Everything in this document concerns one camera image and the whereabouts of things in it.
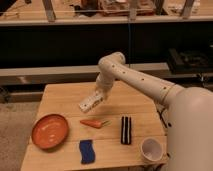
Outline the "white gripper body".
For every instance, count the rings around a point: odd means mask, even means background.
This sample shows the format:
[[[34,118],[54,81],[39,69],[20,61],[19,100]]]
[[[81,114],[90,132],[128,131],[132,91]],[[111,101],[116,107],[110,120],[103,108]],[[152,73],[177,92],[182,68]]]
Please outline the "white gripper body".
[[[104,92],[94,91],[92,94],[90,94],[88,97],[86,97],[79,103],[79,108],[82,112],[87,113],[96,105],[101,103],[105,99],[105,97],[106,94]]]

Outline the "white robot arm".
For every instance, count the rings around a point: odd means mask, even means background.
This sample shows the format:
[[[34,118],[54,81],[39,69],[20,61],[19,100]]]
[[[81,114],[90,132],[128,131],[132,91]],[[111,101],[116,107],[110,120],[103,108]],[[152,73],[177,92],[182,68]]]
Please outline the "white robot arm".
[[[185,88],[125,66],[125,56],[115,52],[98,62],[95,91],[80,102],[87,112],[105,100],[119,79],[167,108],[166,171],[213,171],[213,92]]]

